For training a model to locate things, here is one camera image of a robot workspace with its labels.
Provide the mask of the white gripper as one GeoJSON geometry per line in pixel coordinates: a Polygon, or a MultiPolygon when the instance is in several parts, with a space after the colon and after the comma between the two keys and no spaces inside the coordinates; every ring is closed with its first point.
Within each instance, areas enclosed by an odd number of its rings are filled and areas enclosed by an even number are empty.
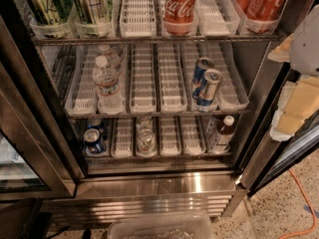
{"type": "MultiPolygon", "coordinates": [[[[309,12],[294,35],[286,37],[268,54],[268,59],[278,63],[290,62],[291,68],[301,74],[319,76],[319,5],[309,12]]],[[[272,119],[271,138],[288,140],[318,110],[318,77],[302,77],[296,83],[287,81],[272,119]]]]}

